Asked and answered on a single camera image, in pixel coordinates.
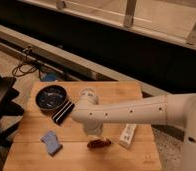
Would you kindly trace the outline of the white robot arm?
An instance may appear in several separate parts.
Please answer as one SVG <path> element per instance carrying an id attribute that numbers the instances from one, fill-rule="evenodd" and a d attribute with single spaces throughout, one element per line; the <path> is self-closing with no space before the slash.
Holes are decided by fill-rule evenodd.
<path id="1" fill-rule="evenodd" d="M 167 94 L 117 104 L 98 103 L 93 89 L 80 92 L 71 117 L 88 135 L 101 135 L 104 123 L 154 124 L 185 129 L 178 171 L 196 171 L 196 93 Z"/>

